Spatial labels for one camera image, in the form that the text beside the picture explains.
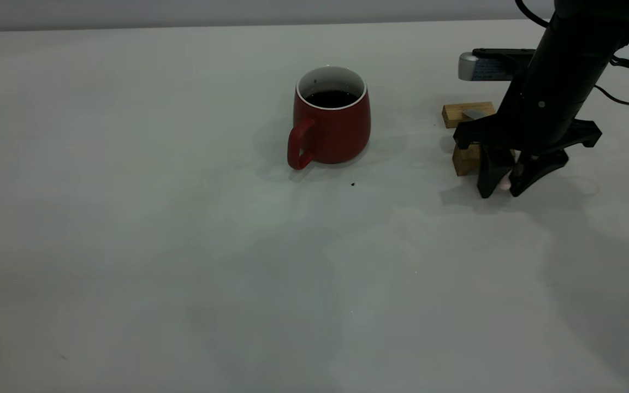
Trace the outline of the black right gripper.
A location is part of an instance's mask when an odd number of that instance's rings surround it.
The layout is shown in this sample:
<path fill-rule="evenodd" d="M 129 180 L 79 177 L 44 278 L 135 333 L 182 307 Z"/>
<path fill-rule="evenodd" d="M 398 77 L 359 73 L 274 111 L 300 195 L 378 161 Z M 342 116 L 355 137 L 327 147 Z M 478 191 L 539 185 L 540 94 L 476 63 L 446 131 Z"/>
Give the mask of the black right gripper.
<path fill-rule="evenodd" d="M 535 50 L 477 48 L 462 53 L 459 78 L 509 81 L 497 113 L 460 123 L 459 149 L 480 146 L 477 189 L 489 198 L 510 171 L 509 192 L 518 197 L 566 166 L 562 149 L 594 144 L 601 132 L 576 116 L 614 53 L 629 44 L 626 19 L 552 19 Z M 514 166 L 514 152 L 521 150 Z"/>

